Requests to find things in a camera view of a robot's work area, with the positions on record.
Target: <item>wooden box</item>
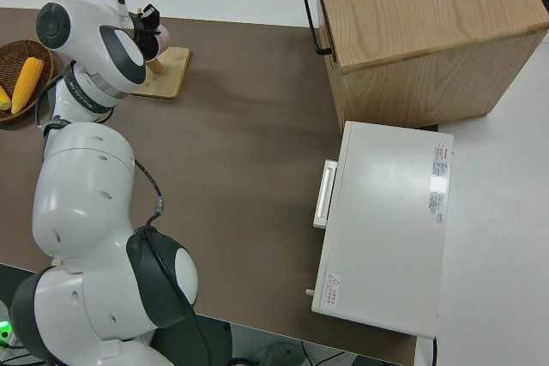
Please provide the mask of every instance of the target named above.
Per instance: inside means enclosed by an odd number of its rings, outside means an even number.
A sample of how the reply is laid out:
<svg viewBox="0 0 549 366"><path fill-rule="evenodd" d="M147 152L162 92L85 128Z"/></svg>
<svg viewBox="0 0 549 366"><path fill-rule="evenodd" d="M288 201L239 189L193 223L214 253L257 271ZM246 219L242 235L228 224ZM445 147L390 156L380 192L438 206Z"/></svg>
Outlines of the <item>wooden box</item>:
<svg viewBox="0 0 549 366"><path fill-rule="evenodd" d="M318 0L318 6L341 129L346 120L417 128L484 116L549 28L541 0Z"/></svg>

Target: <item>wicker basket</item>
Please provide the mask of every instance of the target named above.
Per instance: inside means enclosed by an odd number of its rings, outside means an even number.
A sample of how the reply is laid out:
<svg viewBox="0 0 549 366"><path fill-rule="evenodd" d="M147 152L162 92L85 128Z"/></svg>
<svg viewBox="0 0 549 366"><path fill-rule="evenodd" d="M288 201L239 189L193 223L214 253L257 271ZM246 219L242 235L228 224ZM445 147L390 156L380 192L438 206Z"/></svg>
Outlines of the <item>wicker basket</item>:
<svg viewBox="0 0 549 366"><path fill-rule="evenodd" d="M37 57L44 62L42 75L28 100L27 105L16 115L11 111L0 111L0 123L15 120L28 114L36 106L42 89L48 84L53 75L53 57L43 45L33 40L18 40L0 47L0 85L11 98L15 83L28 57Z"/></svg>

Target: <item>yellow corn cob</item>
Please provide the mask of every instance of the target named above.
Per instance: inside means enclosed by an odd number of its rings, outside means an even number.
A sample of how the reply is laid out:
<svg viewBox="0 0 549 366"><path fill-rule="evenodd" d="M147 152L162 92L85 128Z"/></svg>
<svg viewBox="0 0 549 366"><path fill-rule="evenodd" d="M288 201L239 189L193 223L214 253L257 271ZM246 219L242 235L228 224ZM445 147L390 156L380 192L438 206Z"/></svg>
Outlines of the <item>yellow corn cob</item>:
<svg viewBox="0 0 549 366"><path fill-rule="evenodd" d="M14 95L11 99L11 113L16 114L27 104L38 83L44 62L36 57L29 57L23 64L23 69L17 78Z"/></svg>
<svg viewBox="0 0 549 366"><path fill-rule="evenodd" d="M0 111L6 111L11 107L11 100L3 87L0 86Z"/></svg>

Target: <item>wire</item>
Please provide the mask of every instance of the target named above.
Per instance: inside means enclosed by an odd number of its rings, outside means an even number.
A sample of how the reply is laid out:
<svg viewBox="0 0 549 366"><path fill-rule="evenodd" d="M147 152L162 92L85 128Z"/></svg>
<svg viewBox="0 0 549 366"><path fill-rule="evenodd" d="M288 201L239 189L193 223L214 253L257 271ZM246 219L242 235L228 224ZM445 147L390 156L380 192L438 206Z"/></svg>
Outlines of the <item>wire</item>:
<svg viewBox="0 0 549 366"><path fill-rule="evenodd" d="M309 364L311 366L315 366L315 364L312 362L311 358L309 357L309 354L305 350L305 343L303 343L303 340L301 340L301 349L303 349L303 353L305 354L305 357L307 357L307 360L309 361Z"/></svg>
<svg viewBox="0 0 549 366"><path fill-rule="evenodd" d="M336 353L336 354L334 354L333 356L326 357L324 360L321 360L320 362L318 362L318 363L316 364L316 366L318 366L319 364L325 363L325 362L327 362L328 360L332 360L332 359L335 358L335 357L341 356L343 353L345 353L345 352L344 352L344 351L340 351L339 353Z"/></svg>
<svg viewBox="0 0 549 366"><path fill-rule="evenodd" d="M5 349L25 349L25 346L12 346L2 340L0 340L0 346L2 346Z"/></svg>
<svg viewBox="0 0 549 366"><path fill-rule="evenodd" d="M3 360L3 362L10 362L12 360L21 359L22 357L27 357L27 356L32 356L32 354L31 353L25 353L24 355L15 356L15 357L11 357L9 359Z"/></svg>
<svg viewBox="0 0 549 366"><path fill-rule="evenodd" d="M432 341L432 366L437 366L438 345L437 338Z"/></svg>
<svg viewBox="0 0 549 366"><path fill-rule="evenodd" d="M160 188L158 187L158 184L154 181L154 178L151 176L151 174L145 169L145 166L143 166L139 160L136 159L136 165L141 169L141 171L145 174L145 176L148 178L149 182L153 185L154 190L156 190L156 195L158 196L156 199L156 206L154 208L154 215L151 216L147 223L145 224L146 227L149 227L153 220L158 218L163 212L164 212L164 196L162 196L162 192L160 192Z"/></svg>
<svg viewBox="0 0 549 366"><path fill-rule="evenodd" d="M10 358L10 359L6 359L6 360L4 360L3 362L0 362L0 366L44 366L44 365L45 365L45 362L44 362L44 361L32 362L32 363L18 363L18 364L7 364L7 363L4 363L4 362L9 362L10 360L16 360L16 359L19 359L19 358L25 357L25 356L31 356L31 354L28 353L27 355L21 355L21 356L12 357L12 358Z"/></svg>
<svg viewBox="0 0 549 366"><path fill-rule="evenodd" d="M310 364L311 366L318 366L319 364L326 363L326 362L328 362L328 361L330 361L330 360L332 360L332 359L334 359L334 358L336 358L336 357L338 357L338 356L341 356L342 354L345 353L344 351L340 351L339 353L336 353L336 354L334 354L334 355L332 355L332 356L330 356L330 357L326 357L325 359L321 360L321 361L318 362L318 363L313 363L312 360L311 360L311 358L309 357L309 354L308 354L307 351L305 350L305 343L303 343L303 340L300 340L300 342L301 342L301 349L303 349L303 353L304 353L305 356L307 357L307 360L309 361L309 364Z"/></svg>
<svg viewBox="0 0 549 366"><path fill-rule="evenodd" d="M147 171L147 169L145 169L145 166L143 166L139 160L136 159L136 165L137 167L139 167L139 169L141 169L141 171L145 174L145 176L148 178L148 180L150 181L150 183L153 185L154 187L154 190L156 190L156 194L158 196L162 196L162 193L160 192L160 188L158 187L158 184L156 184L156 182L154 181L154 178L151 176L151 174Z"/></svg>
<svg viewBox="0 0 549 366"><path fill-rule="evenodd" d="M170 284L172 285L173 290L177 293L179 300L183 304L183 306L187 307L187 309L191 312L191 318L195 322L196 330L200 333L200 337L202 340L202 343L204 344L204 349L206 350L206 356L208 357L208 366L212 366L212 351L209 347L208 341L206 340L206 336L204 335L204 331L202 330L202 327L200 326L200 323L198 323L198 319L196 318L195 310L193 310L192 306L189 303L189 300L187 299L187 296L183 293L181 288L179 287L178 281L173 277L173 275L170 273L168 268L166 267L165 262L162 260L162 257L160 256L160 253L158 249L156 248L156 244L154 243L153 237L151 236L152 231L156 231L156 229L150 225L143 228L145 231L145 237L147 239L147 242L153 252L154 259L160 266L160 269L162 269L162 273L166 276Z"/></svg>

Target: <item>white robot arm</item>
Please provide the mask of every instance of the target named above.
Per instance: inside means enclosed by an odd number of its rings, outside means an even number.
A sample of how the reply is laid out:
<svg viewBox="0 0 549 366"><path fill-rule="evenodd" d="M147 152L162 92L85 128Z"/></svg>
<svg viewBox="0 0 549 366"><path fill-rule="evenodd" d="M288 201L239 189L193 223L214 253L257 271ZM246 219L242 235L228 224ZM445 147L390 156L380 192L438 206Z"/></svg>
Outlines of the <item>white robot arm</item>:
<svg viewBox="0 0 549 366"><path fill-rule="evenodd" d="M134 92L145 81L145 61L169 42L152 5L129 14L125 0L48 3L36 33L48 49L74 59L57 82L53 109L53 117L69 122L93 122Z"/></svg>
<svg viewBox="0 0 549 366"><path fill-rule="evenodd" d="M48 136L33 206L34 239L62 264L23 282L10 316L23 345L51 366L168 366L140 337L194 315L196 268L150 225L159 213L134 231L134 154L94 123L145 76L123 30L132 22L124 0L109 1L48 3L37 19L39 39L75 59L56 85L53 118L66 122Z"/></svg>

